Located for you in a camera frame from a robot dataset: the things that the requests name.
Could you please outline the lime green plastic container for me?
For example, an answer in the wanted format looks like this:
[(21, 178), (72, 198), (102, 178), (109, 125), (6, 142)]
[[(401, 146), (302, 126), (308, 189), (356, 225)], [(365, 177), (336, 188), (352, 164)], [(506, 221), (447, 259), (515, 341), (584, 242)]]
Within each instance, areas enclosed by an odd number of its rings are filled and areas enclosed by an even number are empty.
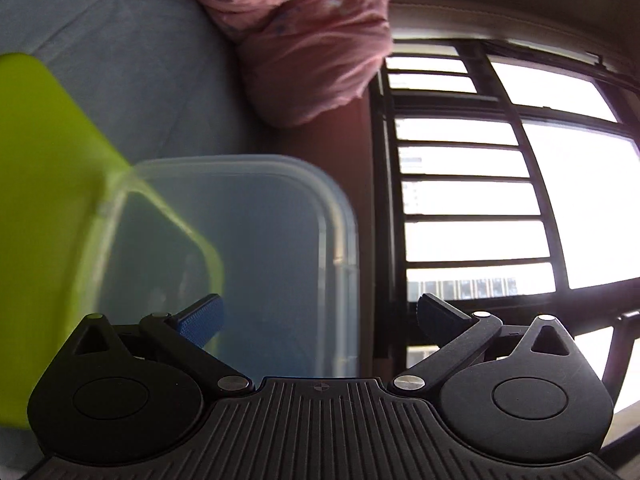
[(205, 262), (221, 292), (216, 249), (180, 219), (99, 132), (38, 58), (1, 58), (1, 423), (28, 428), (27, 404), (58, 350), (98, 307), (124, 199), (148, 200)]

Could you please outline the clear plastic container lid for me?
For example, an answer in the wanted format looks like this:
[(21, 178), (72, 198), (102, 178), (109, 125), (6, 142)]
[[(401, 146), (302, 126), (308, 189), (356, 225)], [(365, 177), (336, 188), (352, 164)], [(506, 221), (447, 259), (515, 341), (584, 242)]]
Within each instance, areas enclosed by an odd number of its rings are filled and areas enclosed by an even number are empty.
[(206, 348), (244, 375), (357, 374), (357, 226), (320, 169), (276, 155), (150, 160), (101, 212), (85, 312), (134, 324), (216, 294)]

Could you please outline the pink floral cloth bundle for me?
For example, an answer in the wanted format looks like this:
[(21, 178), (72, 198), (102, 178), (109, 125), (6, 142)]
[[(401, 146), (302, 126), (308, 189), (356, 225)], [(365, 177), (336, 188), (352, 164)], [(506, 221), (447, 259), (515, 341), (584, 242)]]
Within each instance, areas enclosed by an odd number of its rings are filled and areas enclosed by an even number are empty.
[(393, 47), (390, 0), (198, 0), (233, 41), (246, 93), (294, 128), (362, 97)]

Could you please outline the black window frame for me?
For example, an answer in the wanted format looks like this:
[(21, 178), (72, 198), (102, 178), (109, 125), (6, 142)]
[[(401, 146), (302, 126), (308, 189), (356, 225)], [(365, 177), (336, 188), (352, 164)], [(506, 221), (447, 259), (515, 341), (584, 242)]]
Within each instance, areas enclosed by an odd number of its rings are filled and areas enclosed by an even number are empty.
[(373, 81), (375, 350), (436, 350), (434, 294), (511, 325), (557, 316), (618, 410), (639, 400), (639, 79), (602, 55), (399, 39)]

